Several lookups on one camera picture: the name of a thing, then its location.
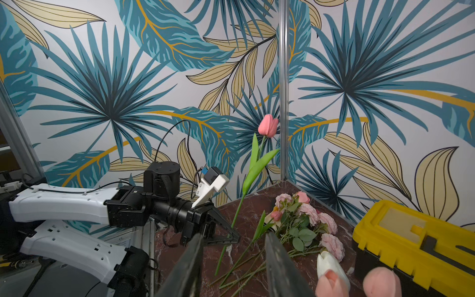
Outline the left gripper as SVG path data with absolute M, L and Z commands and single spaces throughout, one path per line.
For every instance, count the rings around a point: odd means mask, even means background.
M 208 245 L 238 244 L 241 236 L 222 216 L 213 204 L 204 204 L 193 209 L 192 204 L 184 204 L 179 215 L 181 224 L 180 245 L 186 246 L 194 235 L 200 234 Z M 225 236 L 216 235 L 216 228 L 225 232 Z

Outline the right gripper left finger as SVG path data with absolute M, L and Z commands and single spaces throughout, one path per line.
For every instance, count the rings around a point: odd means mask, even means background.
M 155 294 L 156 297 L 198 297 L 202 284 L 204 239 L 196 234 L 174 269 Z

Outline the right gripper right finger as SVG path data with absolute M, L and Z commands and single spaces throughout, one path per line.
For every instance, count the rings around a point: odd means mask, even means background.
M 265 262 L 270 297 L 315 296 L 274 233 L 265 237 Z

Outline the pink tulip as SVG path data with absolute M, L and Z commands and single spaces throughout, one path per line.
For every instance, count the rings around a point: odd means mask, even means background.
M 221 283 L 219 285 L 219 289 L 221 290 L 222 288 L 225 287 L 225 283 L 226 281 L 229 279 L 230 275 L 238 268 L 240 268 L 242 265 L 244 265 L 247 261 L 251 260 L 252 259 L 252 256 L 248 257 L 247 259 L 244 259 L 248 252 L 252 249 L 253 245 L 256 244 L 256 242 L 260 239 L 260 237 L 262 237 L 268 230 L 270 230 L 272 227 L 275 226 L 275 224 L 280 220 L 280 218 L 282 217 L 282 213 L 274 208 L 273 211 L 268 215 L 270 217 L 270 219 L 268 220 L 268 222 L 266 222 L 266 213 L 263 212 L 262 215 L 261 215 L 261 219 L 259 220 L 258 224 L 257 224 L 257 227 L 256 227 L 256 230 L 255 230 L 255 233 L 254 233 L 254 236 L 251 240 L 251 242 L 249 243 L 249 245 L 245 248 L 245 250 L 243 251 L 243 253 L 240 255 L 240 257 L 238 258 L 238 260 L 235 262 L 235 264 L 232 266 L 232 268 L 230 268 L 230 270 L 226 273 L 225 276 L 223 276 L 220 280 L 221 280 Z
M 237 223 L 244 199 L 249 194 L 251 186 L 255 182 L 256 178 L 261 174 L 261 171 L 280 151 L 279 149 L 275 149 L 266 153 L 263 157 L 261 156 L 267 139 L 271 139 L 276 135 L 278 125 L 279 120 L 277 118 L 274 118 L 270 114 L 265 115 L 258 127 L 258 133 L 262 136 L 262 140 L 259 142 L 257 139 L 257 134 L 254 133 L 253 135 L 249 171 L 242 185 L 242 195 L 231 224 L 232 228 L 234 228 Z

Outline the large pink rose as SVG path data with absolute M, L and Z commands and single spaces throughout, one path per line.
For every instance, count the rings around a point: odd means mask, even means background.
M 307 209 L 308 207 L 310 207 L 310 198 L 303 191 L 299 191 L 294 194 L 293 199 L 296 204 L 296 209 Z

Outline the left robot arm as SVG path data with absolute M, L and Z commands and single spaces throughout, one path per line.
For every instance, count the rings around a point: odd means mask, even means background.
M 205 172 L 194 201 L 180 198 L 180 182 L 180 165 L 164 161 L 147 167 L 142 186 L 22 185 L 1 196 L 1 254 L 19 252 L 62 262 L 95 276 L 118 297 L 144 297 L 150 256 L 135 246 L 101 240 L 105 228 L 130 229 L 154 220 L 179 233 L 182 246 L 196 235 L 207 246 L 240 239 L 211 201 L 229 182 L 218 168 Z

